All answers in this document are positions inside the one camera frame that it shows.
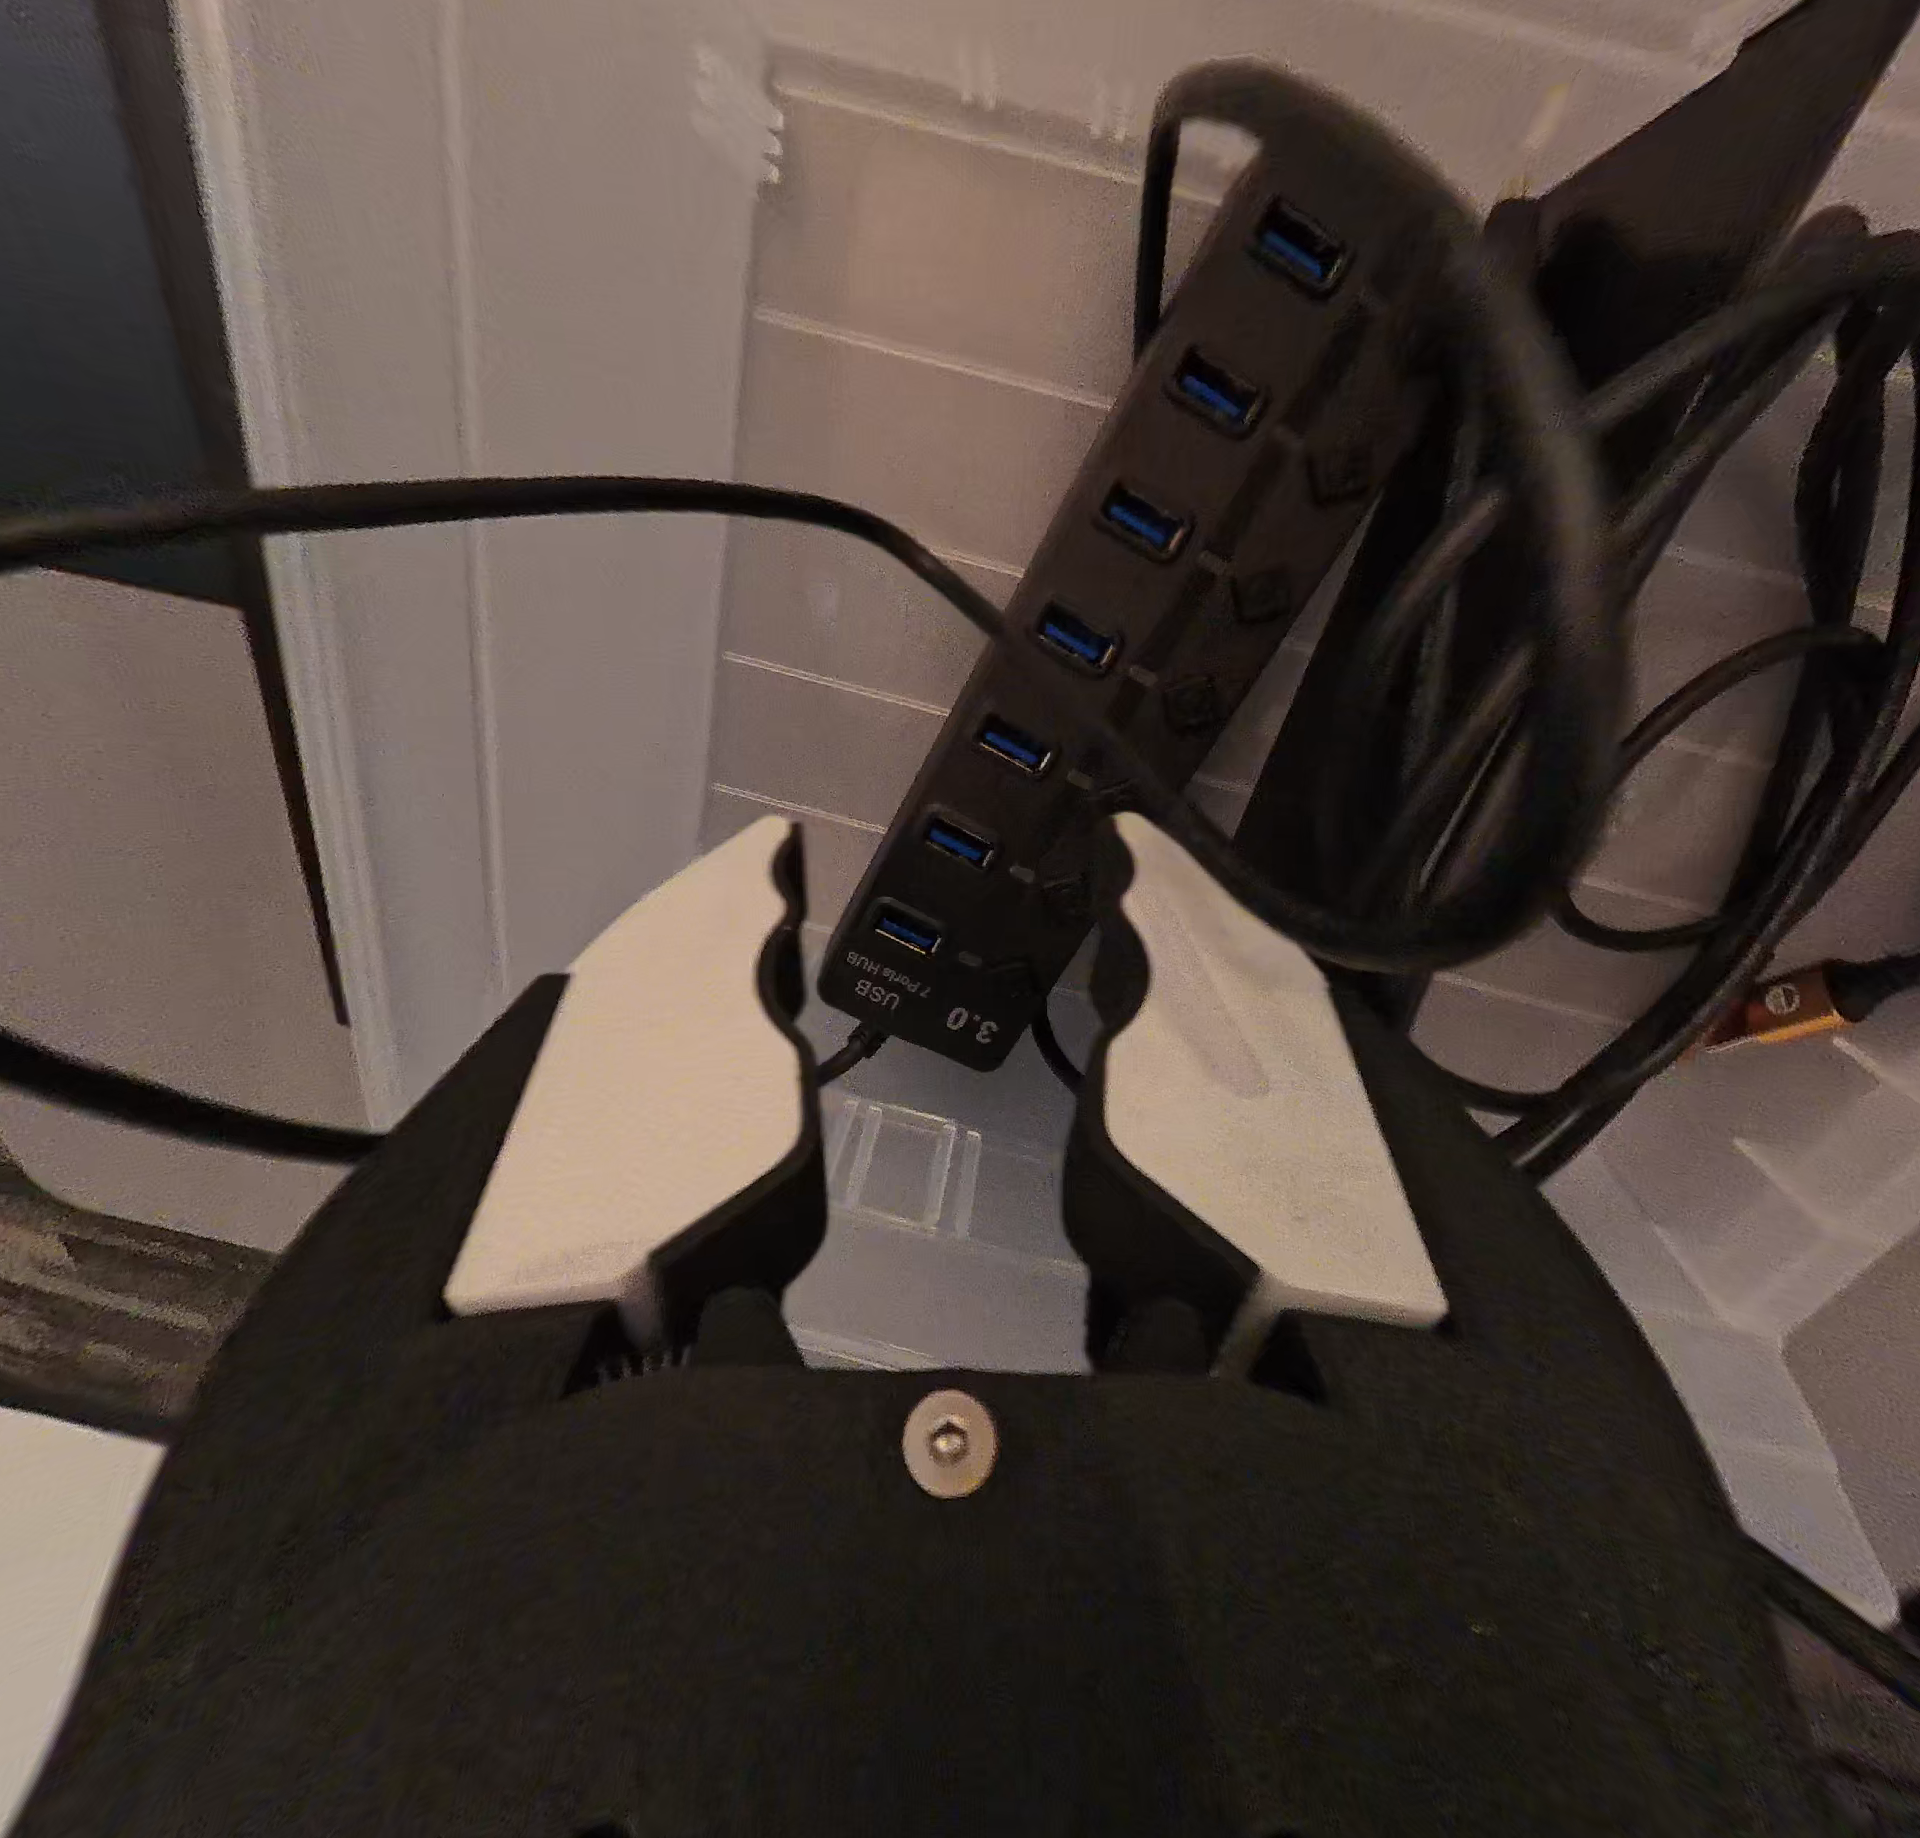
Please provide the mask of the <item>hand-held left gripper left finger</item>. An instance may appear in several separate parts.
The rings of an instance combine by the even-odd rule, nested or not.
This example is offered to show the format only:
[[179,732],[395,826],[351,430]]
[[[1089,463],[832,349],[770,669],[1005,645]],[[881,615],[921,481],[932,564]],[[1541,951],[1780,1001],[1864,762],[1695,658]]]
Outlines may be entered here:
[[572,962],[450,1263],[456,1320],[610,1309],[642,1359],[797,1359],[828,1231],[803,837],[766,815]]

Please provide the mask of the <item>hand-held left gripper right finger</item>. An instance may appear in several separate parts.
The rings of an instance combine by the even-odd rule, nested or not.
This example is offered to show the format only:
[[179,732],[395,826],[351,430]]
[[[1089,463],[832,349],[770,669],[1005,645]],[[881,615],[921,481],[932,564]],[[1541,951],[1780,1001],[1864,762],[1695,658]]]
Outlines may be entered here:
[[1295,1314],[1439,1328],[1448,1298],[1321,966],[1143,813],[1103,823],[1095,903],[1062,1182],[1090,1359],[1166,1314],[1202,1367],[1259,1367]]

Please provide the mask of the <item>clear plastic bin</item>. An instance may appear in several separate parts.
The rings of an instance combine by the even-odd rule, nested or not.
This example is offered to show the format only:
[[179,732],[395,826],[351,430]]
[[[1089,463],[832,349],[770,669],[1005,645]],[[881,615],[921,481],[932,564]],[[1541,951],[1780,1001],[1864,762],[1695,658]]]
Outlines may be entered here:
[[[259,481],[745,477],[1005,601],[1130,355],[1166,78],[1261,55],[1471,199],[1545,193],[1796,0],[179,0]],[[813,939],[975,641],[886,558],[719,523],[267,544],[360,1078],[385,1128],[517,987],[760,813]],[[1915,1005],[1707,1058],[1553,1185],[1739,1510],[1872,1615],[1915,1585]],[[905,1359],[1054,1305],[1062,1096],[905,1048],[813,1324]],[[1015,1318],[1015,1301],[1028,1309]]]

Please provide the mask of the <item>black divider plate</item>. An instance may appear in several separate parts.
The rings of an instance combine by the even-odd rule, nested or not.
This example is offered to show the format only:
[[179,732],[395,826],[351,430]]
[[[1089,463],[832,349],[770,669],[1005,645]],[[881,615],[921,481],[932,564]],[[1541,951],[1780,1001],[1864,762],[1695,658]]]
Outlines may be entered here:
[[[1915,21],[1917,0],[1802,0],[1697,89],[1488,236],[1529,268],[1583,390],[1716,313],[1797,227]],[[1309,809],[1335,741],[1345,654],[1443,511],[1448,413],[1398,463],[1254,781],[1235,850],[1268,883],[1325,895]]]

